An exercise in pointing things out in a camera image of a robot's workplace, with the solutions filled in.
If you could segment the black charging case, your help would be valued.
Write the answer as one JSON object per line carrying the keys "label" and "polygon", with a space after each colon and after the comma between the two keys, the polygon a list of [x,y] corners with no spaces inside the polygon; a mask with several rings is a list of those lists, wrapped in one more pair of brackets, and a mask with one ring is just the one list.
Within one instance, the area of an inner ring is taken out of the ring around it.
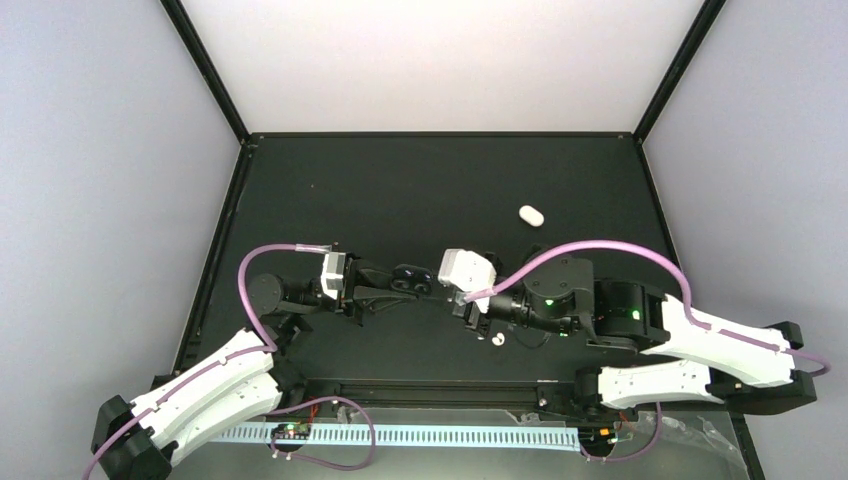
{"label": "black charging case", "polygon": [[403,293],[428,296],[432,293],[434,275],[431,270],[400,264],[392,270],[391,287]]}

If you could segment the white charging case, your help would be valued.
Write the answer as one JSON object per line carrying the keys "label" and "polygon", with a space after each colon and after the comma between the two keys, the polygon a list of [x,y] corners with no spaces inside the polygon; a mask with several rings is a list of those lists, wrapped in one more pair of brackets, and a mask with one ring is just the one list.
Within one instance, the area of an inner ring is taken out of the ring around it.
{"label": "white charging case", "polygon": [[519,218],[529,226],[534,228],[541,227],[545,222],[544,215],[531,205],[523,205],[518,211]]}

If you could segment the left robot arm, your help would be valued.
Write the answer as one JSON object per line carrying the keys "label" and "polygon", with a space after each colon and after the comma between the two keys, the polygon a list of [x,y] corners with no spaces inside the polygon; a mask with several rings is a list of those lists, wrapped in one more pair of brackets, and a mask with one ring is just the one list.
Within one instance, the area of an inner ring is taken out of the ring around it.
{"label": "left robot arm", "polygon": [[[274,286],[278,300],[264,300],[265,282],[247,280],[251,262],[268,252],[322,256],[320,276],[303,286]],[[82,476],[101,468],[110,479],[165,479],[199,447],[254,417],[274,417],[333,403],[360,404],[339,395],[308,399],[302,377],[286,364],[295,338],[306,333],[306,315],[339,312],[354,317],[380,301],[405,303],[430,295],[434,275],[399,265],[386,270],[329,245],[277,243],[257,247],[241,261],[237,290],[249,324],[210,356],[133,400],[116,395],[98,410],[92,458]]]}

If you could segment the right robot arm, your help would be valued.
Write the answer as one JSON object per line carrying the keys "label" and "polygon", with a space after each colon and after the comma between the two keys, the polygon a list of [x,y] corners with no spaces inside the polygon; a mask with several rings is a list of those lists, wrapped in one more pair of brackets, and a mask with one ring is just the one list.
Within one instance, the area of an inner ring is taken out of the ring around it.
{"label": "right robot arm", "polygon": [[682,300],[639,283],[602,280],[589,260],[533,255],[528,273],[487,298],[476,292],[499,280],[492,258],[447,250],[437,278],[467,329],[485,336],[502,321],[567,337],[583,332],[590,347],[653,358],[643,366],[577,371],[572,410],[593,419],[643,404],[705,402],[747,415],[776,415],[814,402],[813,376],[793,353],[798,325],[752,328],[687,309]]}

